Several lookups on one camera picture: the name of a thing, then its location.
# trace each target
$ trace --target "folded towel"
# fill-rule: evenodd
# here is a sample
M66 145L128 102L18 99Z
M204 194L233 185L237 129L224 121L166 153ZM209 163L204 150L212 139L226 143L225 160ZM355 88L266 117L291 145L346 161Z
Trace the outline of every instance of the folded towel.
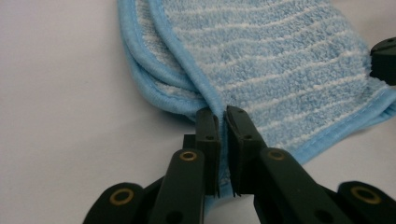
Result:
M149 101L191 119L241 107L269 147L301 163L396 114L396 91L368 76L366 44L328 0L119 0L119 11ZM222 139L229 195L224 129Z

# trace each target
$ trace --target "fabric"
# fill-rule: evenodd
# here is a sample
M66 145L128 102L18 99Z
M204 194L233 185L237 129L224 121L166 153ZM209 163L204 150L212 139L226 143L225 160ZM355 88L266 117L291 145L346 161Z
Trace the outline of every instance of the fabric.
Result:
M205 106L219 120L226 105L241 107L269 147L300 163L396 114L396 92L368 76L368 47L328 0L119 0L119 11L148 101L191 119Z

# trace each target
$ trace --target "black plastic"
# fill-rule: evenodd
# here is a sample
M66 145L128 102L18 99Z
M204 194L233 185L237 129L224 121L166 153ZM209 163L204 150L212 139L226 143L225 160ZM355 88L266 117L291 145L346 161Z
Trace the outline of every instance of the black plastic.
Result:
M143 189L130 183L108 188L92 206L84 224L139 223L139 207L143 202Z
M262 223L352 223L289 152L263 149L256 164L265 181L255 202Z
M371 77L384 80L390 86L396 85L396 37L383 40L371 50Z
M219 121L209 108L196 114L195 148L205 155L205 194L219 195Z
M158 192L149 224L203 223L205 156L199 150L174 154Z
M378 188L351 181L340 185L337 196L340 198L339 205L355 223L396 223L396 202Z
M235 194L254 194L259 186L254 161L266 147L247 112L227 106L228 156L231 184Z

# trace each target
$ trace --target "white surface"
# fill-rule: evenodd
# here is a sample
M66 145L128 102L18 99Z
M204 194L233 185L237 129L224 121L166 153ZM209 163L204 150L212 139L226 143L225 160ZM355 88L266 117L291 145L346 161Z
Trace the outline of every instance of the white surface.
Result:
M396 36L396 1L337 0L372 46ZM81 223L108 187L162 176L193 124L146 103L124 59L116 1L0 2L0 223ZM336 189L360 180L396 198L396 119L304 166ZM252 197L205 223L259 223Z

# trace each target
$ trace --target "blue towel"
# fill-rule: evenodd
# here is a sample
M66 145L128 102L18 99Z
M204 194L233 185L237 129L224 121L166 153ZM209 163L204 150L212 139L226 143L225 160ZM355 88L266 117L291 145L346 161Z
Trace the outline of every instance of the blue towel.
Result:
M269 147L304 163L396 114L369 77L364 41L329 0L119 0L134 79L154 105L191 119L245 109ZM230 195L224 123L222 195Z

